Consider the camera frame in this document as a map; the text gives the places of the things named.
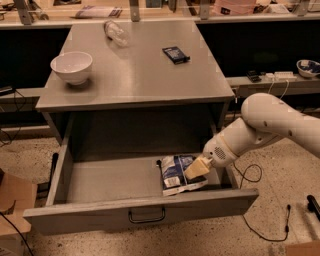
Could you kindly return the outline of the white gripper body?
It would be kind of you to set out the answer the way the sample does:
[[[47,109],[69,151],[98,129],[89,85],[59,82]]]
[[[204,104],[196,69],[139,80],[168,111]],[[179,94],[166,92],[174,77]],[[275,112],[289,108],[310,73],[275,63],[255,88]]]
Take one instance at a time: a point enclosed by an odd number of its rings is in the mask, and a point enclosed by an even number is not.
[[[203,156],[213,167],[226,167],[233,163],[237,156],[231,151],[220,135],[214,135],[204,146]]]

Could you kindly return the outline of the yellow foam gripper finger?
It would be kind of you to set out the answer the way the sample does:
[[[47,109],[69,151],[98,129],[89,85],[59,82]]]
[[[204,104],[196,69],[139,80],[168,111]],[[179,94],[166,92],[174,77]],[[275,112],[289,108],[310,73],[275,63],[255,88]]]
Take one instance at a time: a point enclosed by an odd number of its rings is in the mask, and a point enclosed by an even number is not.
[[[199,156],[197,157],[191,165],[187,167],[184,171],[185,176],[188,179],[194,179],[196,177],[205,175],[210,172],[210,159]]]

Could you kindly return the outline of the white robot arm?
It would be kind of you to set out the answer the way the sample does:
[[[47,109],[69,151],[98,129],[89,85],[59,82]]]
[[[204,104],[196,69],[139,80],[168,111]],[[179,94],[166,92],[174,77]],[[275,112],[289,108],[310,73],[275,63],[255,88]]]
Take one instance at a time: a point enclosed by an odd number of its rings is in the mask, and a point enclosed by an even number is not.
[[[267,93],[247,97],[241,116],[204,146],[202,154],[184,171],[188,179],[226,167],[244,153],[288,138],[320,157],[320,119],[305,115]]]

